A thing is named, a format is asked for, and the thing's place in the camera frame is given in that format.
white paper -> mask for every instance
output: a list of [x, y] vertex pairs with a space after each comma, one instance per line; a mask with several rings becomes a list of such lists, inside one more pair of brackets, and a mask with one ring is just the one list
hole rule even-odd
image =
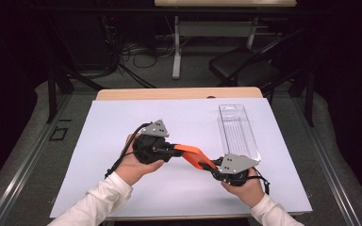
[[[223, 98], [152, 101], [94, 101], [51, 213], [56, 218], [104, 179], [129, 134], [141, 124], [163, 120], [170, 143], [195, 146], [209, 159], [223, 156], [219, 105], [244, 105], [270, 195], [290, 213], [312, 211], [287, 146], [266, 99]], [[134, 185], [129, 202], [110, 218], [202, 218], [249, 214], [211, 173], [173, 157]]]

orange object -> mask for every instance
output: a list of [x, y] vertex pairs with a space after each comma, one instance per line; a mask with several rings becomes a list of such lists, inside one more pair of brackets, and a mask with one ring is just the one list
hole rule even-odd
[[202, 170], [202, 166], [199, 165], [199, 163], [206, 163], [208, 164], [211, 168], [216, 169], [216, 165], [214, 165], [214, 163], [208, 159], [206, 157], [206, 155], [204, 153], [202, 153], [202, 151], [196, 147], [193, 146], [188, 146], [188, 145], [182, 145], [182, 144], [176, 144], [174, 146], [174, 148], [176, 150], [179, 151], [183, 151], [184, 153], [182, 154], [182, 156], [189, 161], [192, 166], [194, 166], [195, 168]]

transparent plastic box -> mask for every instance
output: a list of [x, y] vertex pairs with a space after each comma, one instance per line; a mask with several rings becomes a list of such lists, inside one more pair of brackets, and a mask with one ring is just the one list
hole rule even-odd
[[244, 105], [219, 105], [219, 110], [224, 154], [247, 156], [258, 164], [261, 158]]

hand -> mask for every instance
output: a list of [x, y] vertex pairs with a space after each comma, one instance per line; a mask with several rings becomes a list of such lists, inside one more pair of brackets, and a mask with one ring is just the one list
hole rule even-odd
[[[257, 176], [255, 169], [250, 168], [248, 176]], [[264, 197], [259, 179], [247, 180], [243, 186], [231, 186], [226, 182], [222, 182], [222, 186], [231, 194], [238, 196], [251, 208], [255, 207]]]
[[130, 186], [135, 184], [143, 175], [154, 172], [163, 166], [163, 160], [157, 160], [154, 163], [149, 165], [142, 164], [137, 157], [132, 153], [133, 152], [133, 143], [134, 140], [131, 142], [126, 155], [123, 158], [123, 161], [120, 163], [119, 167], [115, 170], [115, 172]]

white sleeve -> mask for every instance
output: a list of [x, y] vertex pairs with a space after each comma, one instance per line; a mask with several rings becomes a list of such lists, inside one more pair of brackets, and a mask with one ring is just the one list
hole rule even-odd
[[113, 172], [49, 225], [98, 225], [108, 214], [123, 207], [131, 192], [132, 187]]
[[281, 204], [265, 194], [263, 199], [251, 209], [252, 216], [264, 226], [303, 225], [291, 217]]

